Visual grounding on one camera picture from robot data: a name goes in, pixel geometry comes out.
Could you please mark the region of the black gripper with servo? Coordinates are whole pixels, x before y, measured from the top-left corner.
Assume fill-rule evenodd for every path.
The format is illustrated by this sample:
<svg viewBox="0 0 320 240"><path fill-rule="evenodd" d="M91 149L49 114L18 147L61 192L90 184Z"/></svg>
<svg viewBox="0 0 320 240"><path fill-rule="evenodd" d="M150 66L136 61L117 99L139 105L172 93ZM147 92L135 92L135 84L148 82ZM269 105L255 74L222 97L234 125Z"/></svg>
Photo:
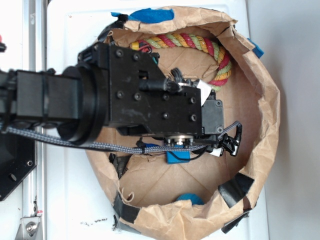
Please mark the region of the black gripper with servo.
<svg viewBox="0 0 320 240"><path fill-rule="evenodd" d="M202 80L185 80L177 68L167 77L149 53L101 42L83 50L77 65L101 92L104 127L167 145L221 147L223 105Z"/></svg>

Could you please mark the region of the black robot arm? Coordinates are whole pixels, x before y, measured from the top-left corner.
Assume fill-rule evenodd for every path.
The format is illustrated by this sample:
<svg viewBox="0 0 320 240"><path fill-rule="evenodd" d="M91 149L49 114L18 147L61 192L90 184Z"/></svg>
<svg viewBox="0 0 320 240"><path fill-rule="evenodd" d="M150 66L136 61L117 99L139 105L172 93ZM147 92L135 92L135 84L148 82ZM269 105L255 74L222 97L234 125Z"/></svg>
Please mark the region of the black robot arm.
<svg viewBox="0 0 320 240"><path fill-rule="evenodd" d="M224 144L222 103L178 69L169 78L157 53L95 43L75 66L52 70L11 70L0 74L2 132L54 128L56 144L92 148L102 128L123 136L163 139L167 145Z"/></svg>

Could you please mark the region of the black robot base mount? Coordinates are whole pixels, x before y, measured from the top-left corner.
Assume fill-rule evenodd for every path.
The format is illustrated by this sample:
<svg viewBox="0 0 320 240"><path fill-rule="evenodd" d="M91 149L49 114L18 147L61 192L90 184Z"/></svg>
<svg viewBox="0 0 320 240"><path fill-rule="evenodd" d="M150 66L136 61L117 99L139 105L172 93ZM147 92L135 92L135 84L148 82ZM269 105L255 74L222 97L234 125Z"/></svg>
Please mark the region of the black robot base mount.
<svg viewBox="0 0 320 240"><path fill-rule="evenodd" d="M4 201L37 166L34 140L0 135L0 200Z"/></svg>

